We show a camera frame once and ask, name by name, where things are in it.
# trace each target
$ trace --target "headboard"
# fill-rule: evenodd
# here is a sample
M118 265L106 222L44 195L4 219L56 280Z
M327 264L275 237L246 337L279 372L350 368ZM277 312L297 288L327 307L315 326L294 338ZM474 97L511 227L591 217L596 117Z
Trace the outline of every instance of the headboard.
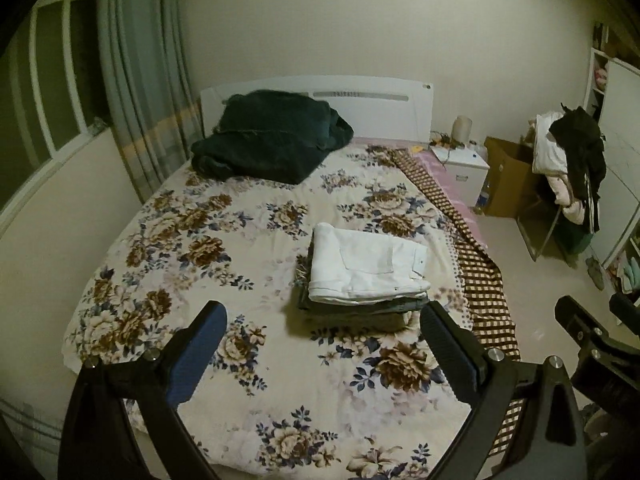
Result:
M205 135L218 124L226 99L258 89L303 93L327 101L353 127L356 137L429 141L433 85L346 75L274 77L205 88L200 93Z

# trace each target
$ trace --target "dark green blanket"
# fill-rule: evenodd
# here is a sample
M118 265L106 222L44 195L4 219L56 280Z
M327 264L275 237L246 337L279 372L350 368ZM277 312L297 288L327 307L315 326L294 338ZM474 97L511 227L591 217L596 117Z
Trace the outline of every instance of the dark green blanket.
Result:
M193 169L226 180L248 175L299 184L353 129L325 101L289 92L233 95L213 135L193 143Z

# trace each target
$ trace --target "white nightstand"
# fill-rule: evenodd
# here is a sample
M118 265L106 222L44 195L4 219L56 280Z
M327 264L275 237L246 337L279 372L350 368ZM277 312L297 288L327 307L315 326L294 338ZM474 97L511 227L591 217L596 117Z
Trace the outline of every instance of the white nightstand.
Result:
M475 206L489 165L474 150L466 147L449 151L434 146L431 150L455 180L460 200L466 206Z

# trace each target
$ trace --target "brown checkered border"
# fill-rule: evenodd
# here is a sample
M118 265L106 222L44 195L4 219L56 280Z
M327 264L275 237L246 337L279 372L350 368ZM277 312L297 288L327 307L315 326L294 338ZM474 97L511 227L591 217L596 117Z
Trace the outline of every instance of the brown checkered border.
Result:
M454 223L459 237L455 246L458 264L465 280L464 294L473 321L473 333L485 348L499 348L516 361L520 351L515 324L511 320L502 290L500 269L473 237L462 215L444 194L427 170L407 150L390 150L396 166L415 186ZM522 401L511 403L490 456L507 449L522 410Z

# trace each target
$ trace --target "beige wall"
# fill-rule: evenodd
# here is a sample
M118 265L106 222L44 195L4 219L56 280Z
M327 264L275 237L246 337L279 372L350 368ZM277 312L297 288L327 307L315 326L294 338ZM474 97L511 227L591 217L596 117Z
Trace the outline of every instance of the beige wall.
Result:
M277 75L434 84L432 128L517 140L537 112L577 106L604 0L185 0L194 90Z
M44 182L0 237L0 382L12 399L64 419L76 376L62 364L62 337L139 208L107 130Z

